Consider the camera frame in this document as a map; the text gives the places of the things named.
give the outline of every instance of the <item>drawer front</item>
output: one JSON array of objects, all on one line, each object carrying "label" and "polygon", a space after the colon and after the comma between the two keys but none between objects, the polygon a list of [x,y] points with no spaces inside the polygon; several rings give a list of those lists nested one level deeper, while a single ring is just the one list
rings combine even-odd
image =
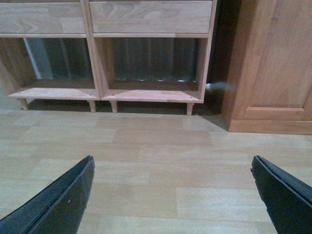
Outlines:
[{"label": "drawer front", "polygon": [[211,1],[91,2],[95,33],[208,33]]},{"label": "drawer front", "polygon": [[84,34],[80,3],[0,3],[0,33]]}]

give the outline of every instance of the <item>wooden cabinet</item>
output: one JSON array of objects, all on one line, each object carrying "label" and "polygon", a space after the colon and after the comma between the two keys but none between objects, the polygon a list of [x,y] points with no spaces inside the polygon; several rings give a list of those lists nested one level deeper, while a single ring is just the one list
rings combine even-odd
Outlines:
[{"label": "wooden cabinet", "polygon": [[[2,87],[8,96],[19,99],[25,109],[26,98],[87,100],[93,112],[94,101],[105,100],[111,102],[114,113],[117,101],[157,101],[187,103],[187,114],[191,115],[194,103],[204,101],[215,10],[216,0],[0,0]],[[85,39],[93,78],[36,79],[24,38]],[[179,54],[179,50],[188,46],[188,39],[194,39],[194,79],[168,80],[141,73],[136,81],[118,80],[113,41],[120,38],[147,39],[150,67],[154,59],[150,48],[154,48],[155,39],[164,42],[160,44],[166,44],[166,39],[173,40],[168,48],[159,49],[160,57],[167,56],[172,67],[183,60],[176,61],[175,53],[168,51]],[[182,70],[176,74],[184,75]]]},{"label": "wooden cabinet", "polygon": [[243,0],[222,114],[232,132],[312,134],[312,1]]}]

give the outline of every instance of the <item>open shelf compartment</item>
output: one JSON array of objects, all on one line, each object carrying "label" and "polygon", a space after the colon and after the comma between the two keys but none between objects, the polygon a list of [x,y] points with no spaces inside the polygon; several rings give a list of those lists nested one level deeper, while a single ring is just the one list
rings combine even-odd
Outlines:
[{"label": "open shelf compartment", "polygon": [[86,39],[1,38],[0,67],[9,97],[99,100]]},{"label": "open shelf compartment", "polygon": [[101,100],[202,103],[207,38],[95,38]]}]

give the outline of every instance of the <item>shelf leg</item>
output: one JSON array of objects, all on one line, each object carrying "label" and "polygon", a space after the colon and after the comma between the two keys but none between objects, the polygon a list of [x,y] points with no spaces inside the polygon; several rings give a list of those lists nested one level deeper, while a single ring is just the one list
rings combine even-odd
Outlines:
[{"label": "shelf leg", "polygon": [[90,105],[91,113],[95,113],[97,111],[96,101],[88,101],[88,103]]},{"label": "shelf leg", "polygon": [[28,111],[29,107],[28,107],[28,104],[27,104],[27,100],[25,98],[18,98],[18,100],[20,101],[20,103],[21,103],[21,105],[23,107],[23,110]]},{"label": "shelf leg", "polygon": [[112,105],[113,113],[116,114],[118,112],[117,101],[110,101],[110,103]]},{"label": "shelf leg", "polygon": [[187,103],[186,115],[191,116],[193,111],[194,103]]}]

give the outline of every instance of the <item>laminate floor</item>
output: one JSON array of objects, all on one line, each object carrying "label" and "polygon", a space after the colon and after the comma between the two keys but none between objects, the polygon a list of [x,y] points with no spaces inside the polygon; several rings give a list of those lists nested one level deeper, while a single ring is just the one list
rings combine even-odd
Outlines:
[{"label": "laminate floor", "polygon": [[30,107],[0,92],[0,217],[87,155],[96,171],[79,234],[274,234],[254,155],[312,185],[311,136],[229,133],[204,105],[191,117],[172,103]]}]

